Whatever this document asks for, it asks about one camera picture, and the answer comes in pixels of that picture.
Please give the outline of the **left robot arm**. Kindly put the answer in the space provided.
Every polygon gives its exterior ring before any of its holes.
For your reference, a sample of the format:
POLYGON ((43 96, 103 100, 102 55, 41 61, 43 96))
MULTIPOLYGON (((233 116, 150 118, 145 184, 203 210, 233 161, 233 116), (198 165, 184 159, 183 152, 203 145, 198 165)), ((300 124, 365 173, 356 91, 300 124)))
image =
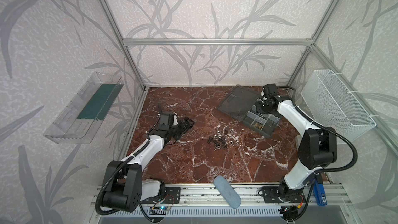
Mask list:
POLYGON ((143 170, 170 141, 179 141, 194 126, 188 117, 176 113, 158 114, 155 125, 146 132, 145 141, 122 160, 111 161, 105 171, 102 187, 95 201, 101 216, 118 211, 133 212, 146 200, 163 200, 165 183, 157 179, 143 180, 143 170))

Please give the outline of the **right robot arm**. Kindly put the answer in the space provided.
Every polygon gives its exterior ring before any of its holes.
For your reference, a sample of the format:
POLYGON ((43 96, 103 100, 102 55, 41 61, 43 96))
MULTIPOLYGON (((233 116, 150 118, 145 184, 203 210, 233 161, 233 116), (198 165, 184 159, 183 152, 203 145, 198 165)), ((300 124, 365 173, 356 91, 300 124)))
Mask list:
POLYGON ((261 114, 279 114, 286 118, 301 135, 298 147, 298 161, 284 176, 277 192, 280 195, 297 193, 306 187, 320 173, 341 172, 352 168, 358 160, 355 146, 332 127, 325 127, 304 113, 287 94, 280 94, 280 86, 267 84, 262 87, 261 114), (337 139, 344 141, 352 152, 351 161, 338 168, 328 166, 337 161, 337 139))

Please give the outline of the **grey plastic organizer box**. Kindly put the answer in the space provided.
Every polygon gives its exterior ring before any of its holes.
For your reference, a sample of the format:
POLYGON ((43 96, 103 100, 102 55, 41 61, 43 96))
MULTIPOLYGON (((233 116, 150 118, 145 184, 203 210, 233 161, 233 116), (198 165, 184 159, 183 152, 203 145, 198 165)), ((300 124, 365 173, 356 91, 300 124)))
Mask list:
POLYGON ((237 85, 221 101, 218 110, 262 136, 270 138, 279 124, 281 115, 257 113, 256 101, 260 96, 261 93, 258 91, 237 85), (258 123, 260 128, 256 128, 255 123, 258 123))

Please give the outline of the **blue box cutter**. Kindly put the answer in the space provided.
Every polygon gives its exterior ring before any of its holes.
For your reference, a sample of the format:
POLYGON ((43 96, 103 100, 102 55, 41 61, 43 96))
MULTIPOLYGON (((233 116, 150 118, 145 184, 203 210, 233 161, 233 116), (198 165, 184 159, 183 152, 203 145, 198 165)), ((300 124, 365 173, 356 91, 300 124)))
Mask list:
POLYGON ((326 194, 323 184, 320 184, 317 181, 315 181, 313 192, 318 206, 327 206, 328 202, 326 199, 326 194))

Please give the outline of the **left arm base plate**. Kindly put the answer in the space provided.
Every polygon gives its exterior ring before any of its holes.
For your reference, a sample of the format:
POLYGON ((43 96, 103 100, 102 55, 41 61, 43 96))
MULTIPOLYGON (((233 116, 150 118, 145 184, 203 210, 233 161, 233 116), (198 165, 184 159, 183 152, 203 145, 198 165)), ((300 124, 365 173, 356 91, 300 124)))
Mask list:
POLYGON ((168 187, 165 189, 161 189, 161 192, 158 196, 151 197, 145 199, 141 202, 141 204, 178 204, 180 202, 181 197, 181 188, 180 187, 168 187))

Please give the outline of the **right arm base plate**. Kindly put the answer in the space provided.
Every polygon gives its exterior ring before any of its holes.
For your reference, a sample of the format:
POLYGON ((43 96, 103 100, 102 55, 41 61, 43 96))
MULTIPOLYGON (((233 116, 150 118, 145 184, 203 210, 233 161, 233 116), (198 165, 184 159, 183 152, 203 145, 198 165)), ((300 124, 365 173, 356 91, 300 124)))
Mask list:
POLYGON ((258 195, 265 203, 301 204, 306 202, 303 189, 291 190, 282 185, 262 187, 258 195))

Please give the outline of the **clear plastic wall tray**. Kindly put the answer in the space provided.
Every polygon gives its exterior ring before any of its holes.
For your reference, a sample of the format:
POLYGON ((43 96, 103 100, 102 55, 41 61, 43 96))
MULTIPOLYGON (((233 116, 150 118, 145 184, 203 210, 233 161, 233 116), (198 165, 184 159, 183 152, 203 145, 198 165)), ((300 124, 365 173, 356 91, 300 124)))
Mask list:
POLYGON ((56 144, 90 144, 123 86, 122 76, 94 72, 44 137, 56 144))

